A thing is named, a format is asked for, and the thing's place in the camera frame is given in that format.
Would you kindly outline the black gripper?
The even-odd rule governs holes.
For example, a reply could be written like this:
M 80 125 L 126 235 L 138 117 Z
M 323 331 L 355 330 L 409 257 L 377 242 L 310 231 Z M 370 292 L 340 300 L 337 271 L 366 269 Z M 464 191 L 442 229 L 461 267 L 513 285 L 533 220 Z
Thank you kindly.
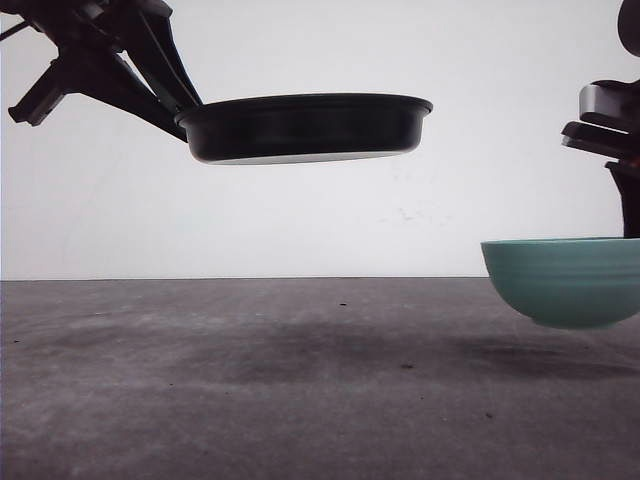
M 70 94 L 80 93 L 123 110 L 186 141 L 170 111 L 202 104 L 175 46 L 163 1 L 3 1 L 1 12 L 23 22 L 6 40 L 31 27 L 57 47 L 58 56 L 23 98 L 8 109 L 17 123 L 38 126 Z M 120 53 L 126 51 L 151 92 Z
M 562 130 L 563 144 L 623 159 L 639 156 L 639 82 L 598 80 L 579 92 L 579 119 Z M 605 164 L 621 198 L 625 238 L 639 237 L 639 168 Z

